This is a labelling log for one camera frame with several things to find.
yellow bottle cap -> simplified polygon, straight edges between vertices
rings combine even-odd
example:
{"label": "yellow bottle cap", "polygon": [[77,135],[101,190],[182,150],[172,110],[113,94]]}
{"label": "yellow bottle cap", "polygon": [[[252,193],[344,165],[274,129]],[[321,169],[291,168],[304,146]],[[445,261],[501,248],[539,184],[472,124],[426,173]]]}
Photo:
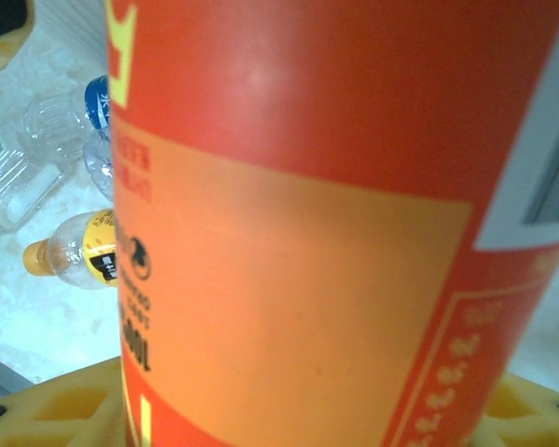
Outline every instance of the yellow bottle cap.
{"label": "yellow bottle cap", "polygon": [[22,254],[22,263],[27,271],[36,277],[54,275],[48,263],[48,240],[39,240],[27,247]]}

clear plastic bottle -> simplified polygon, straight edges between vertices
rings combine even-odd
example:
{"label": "clear plastic bottle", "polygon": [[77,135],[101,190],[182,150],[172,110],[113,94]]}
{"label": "clear plastic bottle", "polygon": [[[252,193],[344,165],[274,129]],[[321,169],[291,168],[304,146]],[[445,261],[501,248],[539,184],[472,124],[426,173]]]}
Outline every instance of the clear plastic bottle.
{"label": "clear plastic bottle", "polygon": [[114,287],[114,212],[86,212],[68,219],[50,238],[27,247],[23,264],[32,275],[56,276],[81,289]]}
{"label": "clear plastic bottle", "polygon": [[0,126],[0,235],[16,231],[72,171],[95,129],[109,122],[107,79],[32,102]]}
{"label": "clear plastic bottle", "polygon": [[85,167],[91,174],[91,180],[105,198],[114,201],[114,169],[109,127],[93,132],[83,148],[83,159]]}
{"label": "clear plastic bottle", "polygon": [[94,129],[110,122],[107,76],[86,86],[31,102],[23,118],[25,131],[51,152],[70,152],[76,158]]}

orange cylindrical container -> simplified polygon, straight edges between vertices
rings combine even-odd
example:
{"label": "orange cylindrical container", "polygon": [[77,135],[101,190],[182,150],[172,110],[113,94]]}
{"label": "orange cylindrical container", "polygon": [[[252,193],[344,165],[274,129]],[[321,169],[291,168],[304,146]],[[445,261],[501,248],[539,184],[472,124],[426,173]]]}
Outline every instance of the orange cylindrical container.
{"label": "orange cylindrical container", "polygon": [[128,444],[465,445],[559,263],[559,0],[108,0]]}

white marble surface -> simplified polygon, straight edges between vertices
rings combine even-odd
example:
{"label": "white marble surface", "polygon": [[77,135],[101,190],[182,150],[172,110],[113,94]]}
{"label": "white marble surface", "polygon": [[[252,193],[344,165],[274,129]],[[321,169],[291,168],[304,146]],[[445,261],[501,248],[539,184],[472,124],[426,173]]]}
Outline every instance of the white marble surface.
{"label": "white marble surface", "polygon": [[[96,45],[103,36],[101,0],[72,8],[67,14],[75,18],[67,21],[46,2],[39,0],[38,26],[25,53],[0,74],[0,122],[34,95],[65,91],[105,70],[104,48]],[[66,25],[71,22],[76,27]],[[34,382],[119,353],[114,290],[81,291],[56,278],[34,278],[20,261],[27,244],[48,237],[68,217],[107,206],[79,166],[18,234],[0,237],[0,361]],[[559,272],[511,370],[559,390]]]}

yellow bottle label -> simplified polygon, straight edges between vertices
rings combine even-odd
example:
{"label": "yellow bottle label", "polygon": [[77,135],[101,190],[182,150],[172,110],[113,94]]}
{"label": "yellow bottle label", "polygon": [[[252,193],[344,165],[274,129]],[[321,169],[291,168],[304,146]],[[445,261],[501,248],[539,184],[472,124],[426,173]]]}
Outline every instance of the yellow bottle label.
{"label": "yellow bottle label", "polygon": [[114,211],[96,212],[83,236],[83,254],[87,268],[103,284],[117,286],[116,231]]}

